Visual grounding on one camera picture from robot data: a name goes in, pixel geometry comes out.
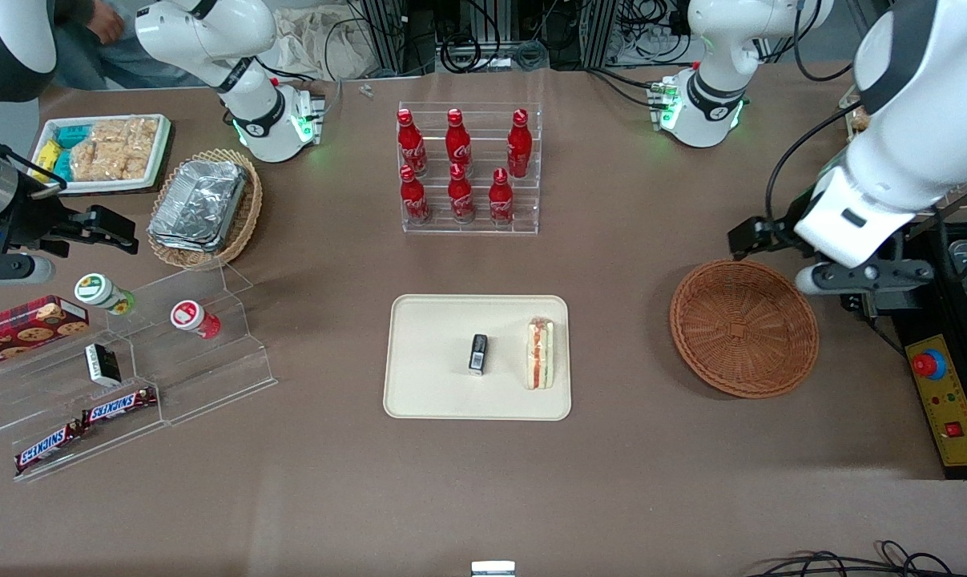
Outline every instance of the cookie box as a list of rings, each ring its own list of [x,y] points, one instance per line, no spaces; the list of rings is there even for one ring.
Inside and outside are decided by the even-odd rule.
[[[88,330],[88,313],[54,295],[0,312],[0,361]]]

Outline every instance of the yellow control panel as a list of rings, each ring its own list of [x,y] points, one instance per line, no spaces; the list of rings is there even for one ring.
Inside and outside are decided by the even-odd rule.
[[[936,335],[905,350],[942,464],[967,465],[967,401],[945,339]]]

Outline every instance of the wicker basket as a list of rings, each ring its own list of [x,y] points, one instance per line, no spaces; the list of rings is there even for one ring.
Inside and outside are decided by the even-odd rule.
[[[686,275],[672,297],[672,339],[704,381],[736,397],[794,390],[817,359],[807,300],[762,264],[714,260]]]
[[[244,246],[252,238],[252,233],[256,230],[259,210],[263,207],[263,184],[259,181],[259,174],[256,174],[256,168],[253,167],[252,161],[233,150],[216,149],[200,152],[189,160],[234,162],[234,164],[239,164],[245,168],[245,171],[248,171],[248,182],[244,185],[244,190],[241,193],[243,196],[237,205],[237,212],[234,213],[234,222],[231,222],[227,244],[219,252],[184,251],[181,248],[168,248],[158,244],[152,236],[149,236],[149,245],[152,246],[152,251],[159,256],[162,262],[173,266],[201,268],[202,265],[212,265],[213,263],[229,263],[241,254]],[[166,191],[169,190],[169,185],[173,182],[173,178],[175,178],[180,167],[183,167],[183,162],[173,169],[173,172],[163,181],[159,196],[156,197],[156,204],[152,208],[153,216],[162,204],[163,198],[166,197]]]

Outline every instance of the red-capped bottle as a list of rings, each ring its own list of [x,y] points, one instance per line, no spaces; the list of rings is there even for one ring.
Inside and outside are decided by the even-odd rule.
[[[398,111],[398,146],[401,158],[413,168],[417,176],[425,174],[425,141],[422,132],[413,121],[413,113],[407,108]]]
[[[476,207],[473,206],[473,187],[465,179],[465,167],[451,164],[451,182],[447,185],[447,195],[451,197],[451,212],[454,222],[460,225],[476,220]]]
[[[473,146],[472,139],[469,138],[469,131],[465,130],[465,125],[461,123],[461,110],[453,108],[447,111],[447,136],[444,136],[447,145],[447,160],[451,164],[460,164],[465,169],[465,176],[471,178],[473,175]]]
[[[498,225],[512,224],[512,185],[508,184],[508,172],[494,169],[494,183],[490,185],[490,219]]]
[[[405,213],[409,215],[411,224],[429,222],[429,204],[425,201],[425,190],[416,178],[416,171],[407,164],[401,168],[401,200],[405,204]]]
[[[530,171],[530,154],[534,136],[530,134],[530,113],[520,108],[512,114],[512,131],[508,134],[508,172],[513,178],[525,178]]]

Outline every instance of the clear plastic shelf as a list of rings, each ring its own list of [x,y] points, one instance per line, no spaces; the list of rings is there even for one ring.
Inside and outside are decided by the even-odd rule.
[[[401,226],[407,233],[469,233],[469,234],[506,234],[534,235],[539,233],[541,222],[541,139],[542,110],[540,103],[419,103],[402,102],[399,108],[407,108],[413,113],[416,125],[425,140],[427,172],[420,182],[425,188],[425,197],[433,218],[424,225],[409,222],[403,204]],[[450,200],[447,196],[447,183],[450,180],[450,164],[447,161],[447,147],[444,135],[447,134],[447,111],[461,109],[465,128],[472,136],[473,145],[473,204],[476,205],[476,220],[461,225],[454,220]],[[511,179],[513,189],[512,225],[498,226],[490,220],[490,184],[494,181],[494,169],[508,167],[508,132],[512,128],[512,113],[524,108],[530,113],[530,134],[534,137],[534,149],[530,157],[530,170],[522,179]],[[398,167],[404,161],[401,149],[396,147]],[[401,186],[395,171],[395,183]]]
[[[161,427],[173,426],[276,384],[266,347],[248,331],[238,293],[252,287],[229,265],[203,266],[173,274],[132,291],[135,310],[103,319],[108,328],[67,337],[40,354],[0,366],[0,441],[11,444],[2,466],[14,474],[14,456],[80,419],[84,410],[152,386],[158,405],[142,406],[95,423],[80,438],[15,475],[34,481],[70,464],[99,455]],[[179,331],[169,311],[179,301],[198,301],[220,319],[220,332],[209,340]],[[99,343],[116,354],[122,384],[107,388],[88,377],[84,347]]]

